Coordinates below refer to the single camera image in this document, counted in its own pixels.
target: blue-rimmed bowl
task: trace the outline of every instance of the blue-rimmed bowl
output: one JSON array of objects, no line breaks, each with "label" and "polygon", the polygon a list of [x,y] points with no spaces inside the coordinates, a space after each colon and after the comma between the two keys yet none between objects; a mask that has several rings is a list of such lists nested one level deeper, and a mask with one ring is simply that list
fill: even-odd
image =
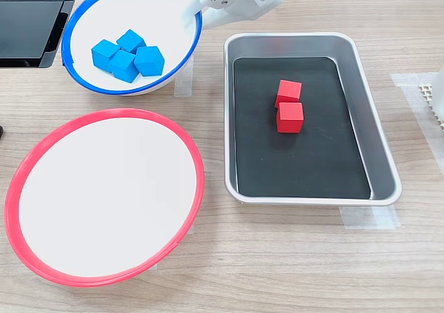
[{"label": "blue-rimmed bowl", "polygon": [[[137,95],[152,92],[171,82],[187,64],[202,31],[202,14],[176,32],[171,20],[179,15],[180,0],[85,0],[71,16],[62,39],[62,61],[67,71],[82,86],[103,94]],[[115,42],[129,28],[138,32],[147,46],[159,45],[165,56],[164,73],[157,77],[138,76],[133,83],[123,82],[92,64],[91,48],[103,38]],[[153,29],[169,28],[163,34]],[[174,55],[169,60],[169,51]]]}]

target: red rim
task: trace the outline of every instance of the red rim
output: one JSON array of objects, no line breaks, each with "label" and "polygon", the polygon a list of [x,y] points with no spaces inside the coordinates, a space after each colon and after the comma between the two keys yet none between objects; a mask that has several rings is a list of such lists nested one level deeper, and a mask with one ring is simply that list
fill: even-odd
[{"label": "red rim", "polygon": [[[29,173],[31,172],[35,164],[37,164],[38,160],[63,137],[88,124],[117,117],[134,117],[138,119],[154,121],[172,130],[177,136],[180,137],[180,139],[189,149],[189,152],[191,153],[194,161],[194,165],[196,167],[196,194],[194,196],[193,205],[187,219],[185,220],[179,231],[176,233],[176,235],[173,237],[173,239],[171,239],[168,244],[166,244],[158,253],[145,261],[143,264],[140,264],[139,266],[131,268],[129,270],[122,271],[120,273],[100,277],[79,277],[68,275],[66,273],[61,273],[43,263],[32,252],[32,250],[26,243],[26,240],[24,239],[19,222],[19,202],[23,186],[26,182],[26,179],[28,178]],[[79,117],[59,127],[57,130],[46,136],[24,158],[23,162],[20,164],[18,170],[15,172],[15,175],[12,178],[8,194],[6,195],[6,233],[8,234],[9,242],[19,259],[30,270],[34,271],[36,274],[42,276],[43,278],[46,278],[47,280],[56,282],[61,285],[69,285],[72,287],[98,287],[101,285],[108,285],[126,280],[151,268],[161,259],[166,257],[179,244],[183,237],[188,233],[188,230],[191,228],[191,225],[193,224],[194,219],[198,214],[203,199],[204,185],[205,174],[203,170],[202,157],[200,156],[199,150],[194,141],[187,134],[187,132],[176,122],[171,121],[170,119],[167,119],[162,115],[145,110],[136,110],[130,108],[102,110],[85,115],[83,117]]]}]

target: red cube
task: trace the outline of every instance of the red cube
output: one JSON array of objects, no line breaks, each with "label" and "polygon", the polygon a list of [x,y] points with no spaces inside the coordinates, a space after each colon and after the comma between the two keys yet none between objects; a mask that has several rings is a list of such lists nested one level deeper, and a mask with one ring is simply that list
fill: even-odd
[{"label": "red cube", "polygon": [[304,124],[304,110],[301,103],[280,103],[276,115],[279,133],[299,133]]},{"label": "red cube", "polygon": [[277,93],[275,107],[279,108],[281,102],[284,103],[298,103],[302,84],[291,81],[280,81],[279,92]]}]

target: silver tray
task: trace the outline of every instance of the silver tray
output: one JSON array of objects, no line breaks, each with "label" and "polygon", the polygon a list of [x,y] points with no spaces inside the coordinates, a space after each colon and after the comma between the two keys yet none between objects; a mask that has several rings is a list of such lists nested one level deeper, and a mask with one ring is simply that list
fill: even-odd
[{"label": "silver tray", "polygon": [[[234,116],[234,62],[240,58],[329,58],[336,64],[370,196],[313,198],[246,196],[239,193]],[[242,203],[295,205],[390,205],[401,182],[376,112],[354,42],[340,33],[239,34],[225,43],[225,185]]]}]

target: blue rim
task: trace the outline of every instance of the blue rim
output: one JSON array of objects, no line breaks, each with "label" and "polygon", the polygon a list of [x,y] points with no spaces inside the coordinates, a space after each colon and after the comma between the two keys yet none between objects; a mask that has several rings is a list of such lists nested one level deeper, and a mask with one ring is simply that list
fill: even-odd
[{"label": "blue rim", "polygon": [[71,19],[69,20],[66,28],[65,28],[65,34],[63,35],[62,39],[62,61],[65,68],[67,68],[67,71],[69,74],[74,78],[74,80],[81,84],[82,86],[103,94],[133,94],[138,93],[147,89],[150,89],[152,87],[155,87],[156,85],[159,85],[160,83],[163,83],[165,80],[170,78],[172,75],[174,75],[191,57],[191,55],[194,52],[194,49],[196,49],[197,43],[200,38],[200,33],[202,32],[202,13],[198,13],[196,15],[196,35],[194,36],[194,42],[191,46],[191,49],[189,50],[187,56],[179,63],[177,67],[175,67],[173,70],[171,70],[167,75],[159,78],[155,82],[152,82],[151,84],[138,87],[137,89],[132,90],[124,90],[124,91],[115,91],[115,90],[106,90],[102,89],[100,87],[94,86],[92,84],[89,84],[87,81],[85,81],[83,78],[81,78],[77,71],[74,69],[74,61],[72,59],[71,54],[71,36],[72,32],[74,30],[74,27],[76,27],[78,20],[83,16],[83,14],[91,8],[93,4],[95,4],[98,0],[85,0],[83,3],[80,4],[80,6],[77,8],[77,10],[74,12],[74,14],[71,16]]}]

